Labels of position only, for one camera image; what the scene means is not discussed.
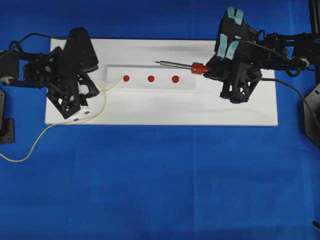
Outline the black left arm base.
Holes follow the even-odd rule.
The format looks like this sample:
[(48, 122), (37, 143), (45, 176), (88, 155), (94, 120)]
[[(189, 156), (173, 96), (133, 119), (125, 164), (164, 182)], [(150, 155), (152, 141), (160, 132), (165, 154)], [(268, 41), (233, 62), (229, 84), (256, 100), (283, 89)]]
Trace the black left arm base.
[(5, 93), (0, 90), (0, 143), (11, 144), (15, 142), (15, 122), (13, 118), (5, 118)]

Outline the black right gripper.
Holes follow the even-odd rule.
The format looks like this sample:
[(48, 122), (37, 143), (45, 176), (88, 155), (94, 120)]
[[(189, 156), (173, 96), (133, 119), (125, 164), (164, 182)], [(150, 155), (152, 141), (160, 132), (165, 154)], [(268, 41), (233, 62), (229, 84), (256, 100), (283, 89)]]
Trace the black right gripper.
[(207, 79), (222, 82), (220, 97), (233, 104), (247, 103), (262, 78), (253, 57), (257, 41), (250, 40), (242, 10), (229, 7), (220, 21), (215, 54), (205, 65)]

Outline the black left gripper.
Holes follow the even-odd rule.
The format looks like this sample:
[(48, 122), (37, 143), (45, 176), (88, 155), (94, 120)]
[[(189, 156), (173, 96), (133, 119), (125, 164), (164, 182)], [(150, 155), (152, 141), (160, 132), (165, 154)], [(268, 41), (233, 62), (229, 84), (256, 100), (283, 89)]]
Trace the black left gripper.
[[(60, 66), (63, 53), (63, 65)], [(47, 98), (66, 120), (87, 107), (87, 99), (100, 91), (87, 73), (98, 69), (98, 58), (88, 31), (77, 27), (69, 31), (63, 50), (58, 46), (51, 54), (57, 64), (56, 75), (48, 83)]]

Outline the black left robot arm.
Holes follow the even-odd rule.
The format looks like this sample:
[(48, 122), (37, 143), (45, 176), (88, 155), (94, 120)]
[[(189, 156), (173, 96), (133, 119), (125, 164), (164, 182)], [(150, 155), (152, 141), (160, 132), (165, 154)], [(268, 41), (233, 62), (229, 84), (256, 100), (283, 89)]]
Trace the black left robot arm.
[(98, 69), (98, 58), (84, 27), (70, 30), (64, 47), (50, 53), (25, 52), (20, 41), (12, 41), (0, 54), (0, 81), (3, 85), (41, 89), (64, 119), (88, 106), (87, 100), (99, 95), (89, 77)]

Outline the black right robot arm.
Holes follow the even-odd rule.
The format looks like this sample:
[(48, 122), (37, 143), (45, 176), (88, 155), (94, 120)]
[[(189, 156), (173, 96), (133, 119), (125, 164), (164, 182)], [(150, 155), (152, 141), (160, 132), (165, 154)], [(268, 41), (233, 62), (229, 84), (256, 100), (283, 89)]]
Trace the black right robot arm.
[(283, 35), (255, 30), (244, 12), (226, 9), (217, 33), (214, 55), (205, 78), (222, 82), (220, 97), (233, 104), (246, 103), (263, 79), (262, 70), (284, 71), (297, 77), (302, 71), (320, 71), (320, 2), (309, 1), (310, 33)]

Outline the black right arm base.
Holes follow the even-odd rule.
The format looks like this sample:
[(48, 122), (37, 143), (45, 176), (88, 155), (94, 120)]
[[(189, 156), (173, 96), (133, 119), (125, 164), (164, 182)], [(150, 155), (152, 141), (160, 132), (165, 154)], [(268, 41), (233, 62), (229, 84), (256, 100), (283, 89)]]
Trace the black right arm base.
[(320, 85), (318, 84), (306, 97), (303, 103), (304, 128), (306, 136), (320, 147)]

